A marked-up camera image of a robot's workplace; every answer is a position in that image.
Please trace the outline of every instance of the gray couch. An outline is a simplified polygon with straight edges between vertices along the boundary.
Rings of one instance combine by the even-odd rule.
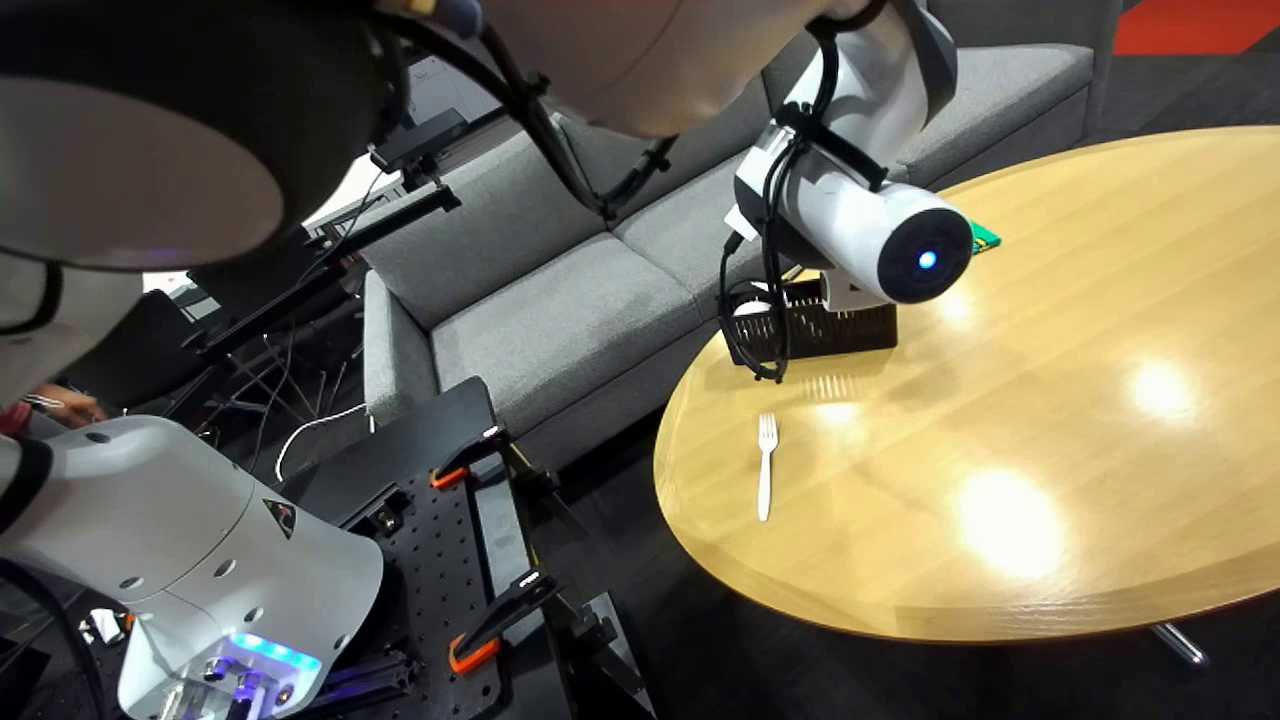
[[[950,181],[1068,147],[1091,123],[1124,0],[933,0],[962,42],[962,92],[894,164],[902,181]],[[656,412],[715,332],[715,261],[730,235],[735,156],[807,63],[807,42],[709,127],[686,136],[673,172],[619,219],[579,208],[507,121],[467,136],[445,172],[465,202],[364,254],[364,403],[398,421],[481,376],[500,421],[545,470]],[[579,178],[612,187],[641,144],[561,123]]]

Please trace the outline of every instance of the blue light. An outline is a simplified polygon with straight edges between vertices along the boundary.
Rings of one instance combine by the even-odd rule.
[[[232,643],[246,648],[247,657],[262,657],[262,660],[275,660],[275,664],[287,664],[306,675],[317,675],[320,674],[320,660],[310,657],[310,654],[298,654],[287,643],[273,643],[265,638],[254,638],[254,634],[232,634]]]

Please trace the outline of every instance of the wooden table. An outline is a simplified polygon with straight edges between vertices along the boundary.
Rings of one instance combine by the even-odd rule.
[[[1280,590],[1280,127],[1032,160],[943,194],[1005,235],[902,350],[751,381],[715,337],[656,437],[686,552],[898,642],[1143,628]],[[756,421],[780,415],[756,519]]]

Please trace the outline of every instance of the black clamp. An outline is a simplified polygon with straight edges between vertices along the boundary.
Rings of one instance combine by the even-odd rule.
[[[514,625],[520,625],[529,611],[545,610],[548,601],[557,601],[557,582],[529,569],[524,578],[516,578],[493,605],[489,611],[477,620],[477,628],[467,628],[465,638],[458,638],[450,643],[450,674],[452,675],[471,675],[484,664],[493,664],[503,648],[503,634]]]
[[[514,443],[514,431],[503,426],[489,426],[471,443],[452,451],[450,464],[441,464],[428,485],[438,491],[467,485],[467,482],[477,482],[471,464],[481,464],[484,455],[503,455],[503,464],[514,464],[514,462],[524,464]]]

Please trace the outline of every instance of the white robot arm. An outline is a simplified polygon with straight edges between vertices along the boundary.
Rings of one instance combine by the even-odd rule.
[[[930,301],[963,274],[963,219],[870,172],[952,90],[950,37],[916,0],[381,5],[452,33],[493,28],[520,68],[548,78],[551,98],[633,136],[714,121],[813,19],[848,19],[858,33],[832,42],[840,63],[830,51],[794,92],[800,127],[776,121],[740,164],[744,230],[780,230],[794,235],[785,254],[848,274],[871,301]],[[403,92],[372,28],[368,9],[338,0],[186,0],[182,14],[171,0],[3,5],[0,323],[21,332],[0,339],[0,401],[66,367],[129,309],[94,309],[94,296],[136,294],[129,276],[67,274],[43,309],[43,270],[225,261],[317,208]],[[247,78],[283,98],[265,105]],[[870,170],[830,136],[862,147]],[[53,443],[0,439],[0,516],[12,519],[0,558],[146,616],[122,680],[122,705],[136,716],[186,705],[187,685],[208,689],[208,668],[232,668],[235,694],[262,694],[262,716],[301,711],[385,578],[372,539],[306,516],[148,415]]]

